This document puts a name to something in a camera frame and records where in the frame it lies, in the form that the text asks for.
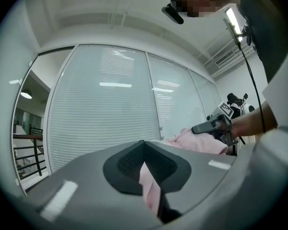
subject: window blinds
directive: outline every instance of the window blinds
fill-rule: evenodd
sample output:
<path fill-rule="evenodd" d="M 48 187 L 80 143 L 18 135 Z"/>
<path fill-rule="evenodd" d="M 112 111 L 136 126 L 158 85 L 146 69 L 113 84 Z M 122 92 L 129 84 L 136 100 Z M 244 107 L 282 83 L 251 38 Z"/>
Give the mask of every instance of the window blinds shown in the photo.
<path fill-rule="evenodd" d="M 205 121 L 203 105 L 186 68 L 149 55 L 161 136 L 178 135 L 182 128 Z"/>
<path fill-rule="evenodd" d="M 52 171 L 89 152 L 160 139 L 152 89 L 145 53 L 79 46 L 59 79 L 50 106 Z"/>
<path fill-rule="evenodd" d="M 213 96 L 214 96 L 214 98 L 216 100 L 216 104 L 220 105 L 221 102 L 222 102 L 222 99 L 221 99 L 221 96 L 219 94 L 219 91 L 217 90 L 217 87 L 211 82 L 209 84 L 210 84 L 210 89 L 211 89 L 211 91 L 213 93 Z"/>
<path fill-rule="evenodd" d="M 211 85 L 213 84 L 207 79 L 195 73 L 194 71 L 190 72 L 201 95 L 206 115 L 207 116 L 211 115 L 217 107 L 216 100 L 211 87 Z"/>

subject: pink cloth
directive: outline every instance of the pink cloth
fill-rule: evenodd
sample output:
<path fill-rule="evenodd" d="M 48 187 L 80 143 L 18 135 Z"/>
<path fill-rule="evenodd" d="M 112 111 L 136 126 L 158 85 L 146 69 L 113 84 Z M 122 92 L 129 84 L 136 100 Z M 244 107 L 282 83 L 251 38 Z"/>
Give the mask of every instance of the pink cloth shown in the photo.
<path fill-rule="evenodd" d="M 227 145 L 216 140 L 212 135 L 207 133 L 195 135 L 189 128 L 182 129 L 180 134 L 175 136 L 175 138 L 163 143 L 176 148 L 212 154 L 225 154 L 228 150 Z M 154 180 L 145 163 L 140 170 L 139 183 L 143 186 L 144 202 L 147 203 L 152 212 L 157 215 L 161 188 Z"/>
<path fill-rule="evenodd" d="M 190 128 L 182 129 L 179 135 L 168 140 L 168 144 L 176 148 L 212 154 L 225 154 L 228 150 L 226 144 L 216 140 L 212 135 L 195 135 Z"/>

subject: light fixture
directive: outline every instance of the light fixture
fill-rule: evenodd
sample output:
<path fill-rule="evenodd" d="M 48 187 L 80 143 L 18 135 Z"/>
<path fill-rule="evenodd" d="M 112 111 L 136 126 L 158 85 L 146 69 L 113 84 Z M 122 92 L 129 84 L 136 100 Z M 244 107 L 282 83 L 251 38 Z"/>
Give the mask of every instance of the light fixture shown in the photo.
<path fill-rule="evenodd" d="M 234 11 L 232 10 L 232 8 L 226 9 L 225 13 L 226 13 L 227 17 L 229 18 L 230 22 L 235 26 L 236 34 L 241 34 L 241 30 L 239 28 L 239 24 L 238 24 L 237 18 L 235 16 Z"/>
<path fill-rule="evenodd" d="M 100 86 L 111 86 L 111 87 L 126 87 L 131 88 L 132 84 L 124 84 L 124 83 L 112 83 L 112 82 L 100 82 Z"/>
<path fill-rule="evenodd" d="M 32 92 L 29 89 L 25 89 L 20 92 L 20 94 L 27 99 L 32 99 Z"/>

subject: black railing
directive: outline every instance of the black railing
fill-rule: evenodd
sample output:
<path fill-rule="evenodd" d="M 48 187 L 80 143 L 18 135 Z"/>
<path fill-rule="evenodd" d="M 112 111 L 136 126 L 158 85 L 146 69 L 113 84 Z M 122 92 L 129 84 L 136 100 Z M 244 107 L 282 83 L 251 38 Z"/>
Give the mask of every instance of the black railing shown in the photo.
<path fill-rule="evenodd" d="M 22 180 L 24 178 L 27 178 L 27 177 L 29 177 L 29 176 L 31 176 L 33 174 L 36 174 L 36 173 L 39 173 L 39 175 L 42 176 L 42 170 L 45 169 L 46 167 L 40 168 L 40 163 L 45 162 L 45 160 L 39 161 L 38 160 L 38 156 L 39 155 L 44 155 L 44 149 L 43 149 L 43 145 L 37 146 L 37 144 L 36 144 L 36 141 L 37 140 L 42 140 L 42 138 L 43 138 L 42 136 L 13 134 L 13 139 L 30 139 L 30 140 L 33 140 L 33 146 L 14 148 L 14 150 L 22 150 L 22 149 L 32 149 L 32 148 L 34 148 L 34 154 L 33 155 L 28 155 L 28 156 L 23 156 L 23 157 L 18 157 L 18 158 L 15 157 L 15 160 L 16 160 L 16 164 L 17 164 L 18 160 L 35 157 L 35 163 L 31 163 L 29 165 L 22 166 L 22 167 L 18 167 L 17 166 L 17 170 L 21 171 L 23 169 L 26 169 L 26 168 L 29 168 L 29 167 L 32 167 L 32 166 L 35 166 L 35 165 L 37 166 L 37 170 L 36 171 L 34 171 L 32 173 L 29 173 L 29 174 L 26 174 L 25 176 L 21 176 L 20 180 Z"/>
<path fill-rule="evenodd" d="M 33 128 L 32 125 L 30 125 L 29 134 L 31 136 L 43 136 L 43 130 L 40 128 Z"/>

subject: white sticker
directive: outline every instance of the white sticker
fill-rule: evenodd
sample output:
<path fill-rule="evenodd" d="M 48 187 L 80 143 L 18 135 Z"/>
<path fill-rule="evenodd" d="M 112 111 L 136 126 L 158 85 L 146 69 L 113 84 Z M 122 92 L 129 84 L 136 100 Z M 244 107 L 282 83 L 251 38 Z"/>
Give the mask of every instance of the white sticker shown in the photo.
<path fill-rule="evenodd" d="M 9 81 L 10 84 L 16 84 L 19 83 L 19 80 L 13 80 L 13 81 Z"/>
<path fill-rule="evenodd" d="M 213 161 L 211 160 L 208 165 L 210 166 L 213 166 L 213 167 L 216 167 L 216 168 L 219 168 L 219 169 L 222 169 L 222 170 L 229 170 L 231 168 L 231 165 L 230 164 L 226 164 L 226 163 L 220 163 L 220 162 L 217 162 L 217 161 Z"/>
<path fill-rule="evenodd" d="M 40 216 L 50 222 L 54 222 L 58 215 L 65 209 L 77 188 L 78 184 L 75 182 L 65 181 L 62 188 L 42 210 Z"/>

